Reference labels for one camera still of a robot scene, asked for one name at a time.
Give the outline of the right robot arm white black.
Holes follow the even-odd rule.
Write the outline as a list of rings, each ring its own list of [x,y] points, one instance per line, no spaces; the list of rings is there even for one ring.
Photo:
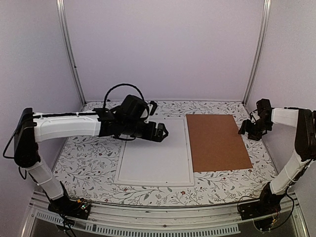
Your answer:
[[[273,126],[289,128],[289,132],[283,133],[278,138],[290,137],[285,142],[277,142],[275,148],[280,145],[289,158],[283,160],[284,167],[278,175],[264,186],[259,201],[255,205],[255,211],[259,215],[266,215],[275,205],[279,204],[290,186],[294,185],[304,174],[306,169],[316,159],[316,113],[314,110],[297,107],[273,107],[269,99],[260,99],[256,102],[256,109],[250,114],[250,118],[244,120],[238,131],[240,135],[246,135],[249,140],[259,141]]]

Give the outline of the brown frame backing board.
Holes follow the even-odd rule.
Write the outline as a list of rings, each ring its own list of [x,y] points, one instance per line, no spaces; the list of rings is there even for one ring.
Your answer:
[[[253,167],[232,115],[186,115],[194,172]]]

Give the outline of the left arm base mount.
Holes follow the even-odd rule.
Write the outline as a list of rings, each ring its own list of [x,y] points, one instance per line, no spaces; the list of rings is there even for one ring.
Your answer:
[[[74,217],[87,220],[91,210],[91,202],[79,198],[71,200],[68,196],[63,196],[56,200],[48,199],[50,204],[48,210],[66,217]]]

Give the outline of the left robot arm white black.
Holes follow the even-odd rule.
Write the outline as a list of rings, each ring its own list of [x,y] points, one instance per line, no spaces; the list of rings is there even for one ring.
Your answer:
[[[9,142],[14,143],[12,159],[26,170],[45,191],[50,201],[62,214],[70,214],[73,205],[82,208],[81,201],[71,201],[64,186],[39,155],[42,141],[74,136],[112,136],[128,141],[136,138],[162,142],[168,131],[163,123],[149,121],[157,108],[154,101],[127,95],[121,105],[112,109],[105,106],[87,112],[43,114],[25,108]]]

